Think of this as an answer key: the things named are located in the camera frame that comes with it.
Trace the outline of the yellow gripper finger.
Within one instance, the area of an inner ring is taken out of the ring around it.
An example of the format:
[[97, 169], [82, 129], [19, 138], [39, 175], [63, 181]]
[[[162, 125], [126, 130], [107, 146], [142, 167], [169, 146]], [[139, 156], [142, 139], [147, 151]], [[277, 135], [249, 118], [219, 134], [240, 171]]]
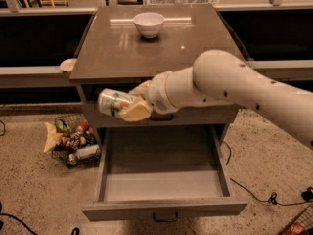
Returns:
[[120, 106], [121, 110], [118, 112], [118, 115], [128, 122], [135, 122], [149, 118], [152, 113], [152, 107], [145, 100], [121, 103]]
[[139, 84], [138, 86], [136, 86], [135, 88], [130, 90], [129, 94], [134, 95], [134, 96], [140, 96], [140, 97], [144, 98], [146, 92], [148, 91], [150, 83], [151, 82], [149, 80], [147, 80], [147, 81]]

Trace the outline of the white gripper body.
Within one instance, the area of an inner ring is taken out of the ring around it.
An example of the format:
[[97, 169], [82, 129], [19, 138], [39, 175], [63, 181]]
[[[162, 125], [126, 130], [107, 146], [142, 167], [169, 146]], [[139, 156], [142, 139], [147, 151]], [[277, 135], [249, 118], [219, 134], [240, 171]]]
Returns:
[[157, 74], [150, 80], [150, 83], [144, 93], [146, 100], [153, 107], [153, 110], [159, 114], [171, 114], [178, 111], [169, 100], [166, 93], [166, 80], [172, 74], [172, 71], [166, 71]]

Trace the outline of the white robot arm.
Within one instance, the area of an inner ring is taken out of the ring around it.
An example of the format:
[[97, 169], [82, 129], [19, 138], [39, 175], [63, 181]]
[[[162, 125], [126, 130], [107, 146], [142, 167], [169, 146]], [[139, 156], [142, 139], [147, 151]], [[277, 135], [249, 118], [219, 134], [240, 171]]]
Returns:
[[160, 114], [234, 103], [313, 149], [313, 93], [272, 80], [225, 51], [206, 51], [191, 67], [160, 73], [129, 93]]

